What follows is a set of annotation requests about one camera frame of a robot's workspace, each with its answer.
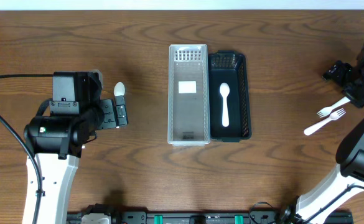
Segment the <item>white plastic spoon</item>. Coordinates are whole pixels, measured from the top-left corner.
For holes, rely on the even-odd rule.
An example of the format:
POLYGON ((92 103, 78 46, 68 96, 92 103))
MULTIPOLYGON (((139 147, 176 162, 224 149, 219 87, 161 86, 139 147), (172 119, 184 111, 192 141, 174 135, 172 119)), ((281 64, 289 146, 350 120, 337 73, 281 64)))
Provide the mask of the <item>white plastic spoon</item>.
POLYGON ((114 96, 124 96, 126 92, 126 88, 125 85, 122 82, 118 82, 115 86, 114 86, 114 96))
POLYGON ((229 121, 229 114, 228 114, 227 98, 228 98, 228 95, 230 94, 230 87, 228 86, 227 83, 222 83, 220 85, 219 91, 220 91, 220 94, 222 97, 222 126, 228 127, 230 124, 230 121, 229 121))

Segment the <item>white plastic fork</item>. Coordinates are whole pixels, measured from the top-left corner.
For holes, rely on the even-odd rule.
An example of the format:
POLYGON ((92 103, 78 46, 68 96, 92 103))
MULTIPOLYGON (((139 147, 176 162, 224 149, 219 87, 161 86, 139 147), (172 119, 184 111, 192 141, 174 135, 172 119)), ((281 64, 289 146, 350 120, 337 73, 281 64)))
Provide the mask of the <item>white plastic fork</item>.
POLYGON ((320 117, 320 118, 323 118, 323 117, 326 117, 328 116, 334 109, 346 104, 346 103, 349 103, 350 102, 350 99, 347 98, 346 96, 344 96, 341 100, 339 100, 338 102, 334 103, 333 105, 331 106, 328 106, 328 107, 325 107, 325 108, 322 108, 320 111, 317 112, 317 116, 320 117))
POLYGON ((322 128, 323 126, 325 126, 326 124, 328 124, 329 122, 338 120, 345 113, 346 113, 346 111, 343 108, 341 108, 341 109, 339 109, 337 111, 334 111, 333 113, 331 113, 329 115, 328 118, 325 118, 324 120, 322 120, 322 121, 320 121, 320 122, 318 122, 316 124, 313 124, 312 126, 306 128, 304 130, 304 134, 306 136, 310 136, 311 134, 315 133, 317 130, 319 130, 320 128, 322 128))

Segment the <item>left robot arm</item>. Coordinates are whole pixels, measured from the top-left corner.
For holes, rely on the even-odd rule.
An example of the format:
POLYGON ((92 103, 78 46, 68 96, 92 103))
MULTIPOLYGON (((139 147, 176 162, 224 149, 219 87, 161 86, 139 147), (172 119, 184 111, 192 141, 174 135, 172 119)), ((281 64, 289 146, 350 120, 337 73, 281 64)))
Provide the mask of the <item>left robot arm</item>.
POLYGON ((60 105, 67 113, 46 116, 45 110, 53 110, 56 102, 45 100, 24 129, 32 156, 26 163, 29 183, 23 223, 65 223, 84 145, 95 140, 98 130, 128 123, 123 95, 93 101, 82 114, 73 112, 79 105, 77 101, 63 101, 60 105))

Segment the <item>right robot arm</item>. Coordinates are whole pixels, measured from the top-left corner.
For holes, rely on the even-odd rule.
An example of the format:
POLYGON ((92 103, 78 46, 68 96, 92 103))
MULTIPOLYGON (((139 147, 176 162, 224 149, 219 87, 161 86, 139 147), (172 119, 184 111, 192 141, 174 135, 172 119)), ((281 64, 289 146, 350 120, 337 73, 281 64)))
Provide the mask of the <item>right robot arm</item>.
MULTIPOLYGON (((307 128, 304 131, 307 136, 345 114, 341 108, 345 103, 364 107, 364 43, 355 66, 338 60, 322 77, 342 87, 344 97, 318 112, 323 121, 307 128)), ((277 216, 277 223, 353 223, 350 212, 337 209, 364 192, 364 118, 342 140, 335 160, 337 164, 332 171, 311 191, 288 205, 277 216)))

